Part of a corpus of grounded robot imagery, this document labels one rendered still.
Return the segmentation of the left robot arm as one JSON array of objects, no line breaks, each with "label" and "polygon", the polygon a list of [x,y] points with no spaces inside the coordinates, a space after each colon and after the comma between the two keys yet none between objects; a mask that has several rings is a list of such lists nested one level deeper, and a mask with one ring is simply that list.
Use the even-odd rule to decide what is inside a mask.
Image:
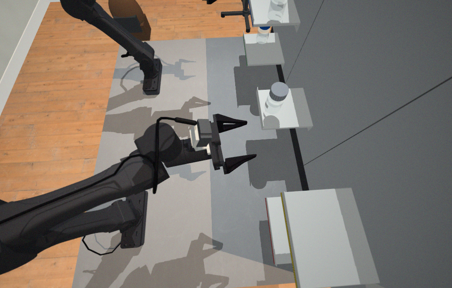
[{"label": "left robot arm", "polygon": [[108,15],[96,0],[60,0],[60,3],[68,15],[95,26],[124,47],[140,63],[140,70],[144,73],[143,91],[158,90],[161,60],[154,58],[155,51],[146,41],[142,42],[128,32]]}]

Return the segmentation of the clear glass bottle with blue cap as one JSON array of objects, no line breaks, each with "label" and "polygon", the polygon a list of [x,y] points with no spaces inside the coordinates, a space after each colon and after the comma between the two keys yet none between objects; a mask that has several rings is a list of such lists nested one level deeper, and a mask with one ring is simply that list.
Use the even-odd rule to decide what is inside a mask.
[{"label": "clear glass bottle with blue cap", "polygon": [[270,26],[269,27],[258,27],[258,31],[257,31],[257,38],[256,41],[258,44],[265,44],[268,40],[269,37],[269,32],[270,32]]}]

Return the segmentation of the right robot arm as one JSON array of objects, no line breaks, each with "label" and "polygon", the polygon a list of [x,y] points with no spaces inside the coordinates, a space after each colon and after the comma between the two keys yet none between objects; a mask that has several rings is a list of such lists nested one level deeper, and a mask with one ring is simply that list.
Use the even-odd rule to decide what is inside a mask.
[{"label": "right robot arm", "polygon": [[[122,249],[140,247],[145,190],[153,187],[154,178],[154,167],[143,156],[155,162],[156,123],[135,140],[135,145],[138,149],[129,156],[141,156],[124,162],[111,178],[103,180],[127,157],[103,172],[52,192],[24,200],[0,200],[0,275],[30,262],[51,246],[93,233],[119,230]],[[158,184],[170,178],[163,163],[167,168],[188,164],[187,150],[189,146],[174,129],[159,122]],[[124,197],[126,200],[116,200]],[[107,208],[87,212],[112,200],[116,201]]]}]

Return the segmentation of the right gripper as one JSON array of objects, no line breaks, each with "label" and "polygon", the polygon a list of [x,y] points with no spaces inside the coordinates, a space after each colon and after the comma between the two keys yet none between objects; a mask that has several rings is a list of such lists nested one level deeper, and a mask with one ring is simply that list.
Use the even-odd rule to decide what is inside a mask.
[{"label": "right gripper", "polygon": [[228,174],[235,170],[237,167],[239,167],[241,164],[257,156],[257,154],[250,154],[246,156],[227,157],[225,158],[224,162],[219,133],[230,131],[232,129],[247,125],[247,121],[233,119],[230,118],[229,116],[224,116],[220,114],[213,115],[213,119],[214,122],[211,123],[210,121],[212,138],[207,147],[196,147],[199,142],[197,124],[192,125],[192,128],[189,130],[191,138],[184,140],[184,145],[186,147],[189,146],[189,150],[184,151],[188,164],[212,159],[214,170],[219,170],[221,169],[220,167],[223,167],[224,174]]}]

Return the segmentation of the white bottle with grey cap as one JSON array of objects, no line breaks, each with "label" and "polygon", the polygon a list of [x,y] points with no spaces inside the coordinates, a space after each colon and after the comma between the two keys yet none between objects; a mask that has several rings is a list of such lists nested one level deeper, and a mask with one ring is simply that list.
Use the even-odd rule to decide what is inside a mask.
[{"label": "white bottle with grey cap", "polygon": [[289,87],[283,82],[276,82],[271,86],[265,101],[264,108],[269,114],[279,112],[284,100],[289,93]]}]

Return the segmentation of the white bottle with green cap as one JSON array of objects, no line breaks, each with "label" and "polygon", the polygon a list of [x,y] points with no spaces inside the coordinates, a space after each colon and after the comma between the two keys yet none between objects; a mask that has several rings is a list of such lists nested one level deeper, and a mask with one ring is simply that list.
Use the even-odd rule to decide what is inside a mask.
[{"label": "white bottle with green cap", "polygon": [[280,21],[284,15],[287,0],[271,0],[268,18],[271,21]]}]

